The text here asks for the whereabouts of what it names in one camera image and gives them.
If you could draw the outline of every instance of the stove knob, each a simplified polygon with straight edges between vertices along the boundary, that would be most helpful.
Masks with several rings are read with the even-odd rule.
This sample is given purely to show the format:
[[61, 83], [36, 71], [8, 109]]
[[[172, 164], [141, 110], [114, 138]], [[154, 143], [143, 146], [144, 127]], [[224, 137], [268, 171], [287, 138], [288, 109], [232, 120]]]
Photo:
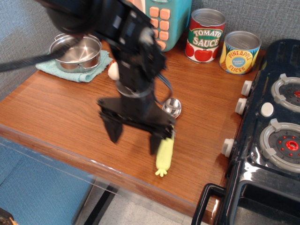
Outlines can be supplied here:
[[270, 117], [274, 112], [274, 106], [270, 102], [266, 102], [261, 107], [261, 114], [264, 117]]
[[251, 90], [252, 81], [245, 81], [242, 88], [242, 95], [248, 97]]
[[235, 107], [235, 112], [239, 115], [242, 115], [246, 106], [247, 99], [246, 98], [239, 98], [238, 103]]
[[226, 157], [230, 156], [230, 153], [233, 149], [234, 139], [225, 139], [223, 147], [222, 147], [222, 154]]

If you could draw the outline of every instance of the teal cloth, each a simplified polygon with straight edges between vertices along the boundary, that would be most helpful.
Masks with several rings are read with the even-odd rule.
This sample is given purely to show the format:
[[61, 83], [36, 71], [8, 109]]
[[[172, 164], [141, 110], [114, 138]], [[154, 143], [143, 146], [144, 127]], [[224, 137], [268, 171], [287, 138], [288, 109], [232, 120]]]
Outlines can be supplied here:
[[102, 73], [107, 67], [107, 65], [109, 65], [113, 60], [108, 56], [109, 55], [108, 51], [101, 50], [100, 55], [101, 55], [100, 64], [94, 69], [91, 69], [84, 73], [66, 73], [64, 71], [61, 71], [60, 69], [57, 68], [55, 64], [55, 60], [38, 63], [36, 64], [36, 68], [48, 74], [52, 74], [54, 76], [66, 79], [68, 81], [88, 83], [92, 81], [98, 74]]

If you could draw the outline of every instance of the pineapple slices can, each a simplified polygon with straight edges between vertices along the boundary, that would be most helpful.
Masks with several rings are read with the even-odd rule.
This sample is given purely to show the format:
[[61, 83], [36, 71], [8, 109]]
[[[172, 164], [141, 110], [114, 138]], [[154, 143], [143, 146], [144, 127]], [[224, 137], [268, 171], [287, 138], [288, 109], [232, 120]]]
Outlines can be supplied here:
[[231, 74], [246, 74], [252, 70], [262, 45], [258, 35], [248, 31], [232, 31], [225, 36], [220, 66]]
[[226, 23], [223, 13], [200, 8], [192, 12], [186, 55], [195, 62], [211, 62], [216, 58]]

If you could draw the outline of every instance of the oven door handle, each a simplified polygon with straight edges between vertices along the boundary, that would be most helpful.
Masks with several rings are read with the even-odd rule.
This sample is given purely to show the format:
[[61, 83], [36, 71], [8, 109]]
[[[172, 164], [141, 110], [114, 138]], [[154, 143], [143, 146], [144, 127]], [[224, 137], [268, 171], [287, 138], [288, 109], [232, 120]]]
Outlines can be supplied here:
[[225, 194], [226, 194], [226, 189], [224, 187], [215, 184], [205, 185], [192, 220], [192, 225], [201, 224], [208, 201], [211, 196], [214, 195], [220, 198], [224, 198]]

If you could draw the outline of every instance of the black toy stove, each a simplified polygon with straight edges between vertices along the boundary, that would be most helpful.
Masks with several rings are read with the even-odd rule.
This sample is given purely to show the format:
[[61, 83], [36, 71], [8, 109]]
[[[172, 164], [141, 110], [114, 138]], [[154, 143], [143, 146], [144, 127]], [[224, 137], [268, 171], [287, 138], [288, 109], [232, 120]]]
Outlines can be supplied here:
[[214, 224], [300, 225], [300, 41], [268, 48], [253, 82], [245, 82], [236, 112], [237, 138], [226, 139], [226, 188], [207, 184], [192, 224], [209, 197], [221, 198]]

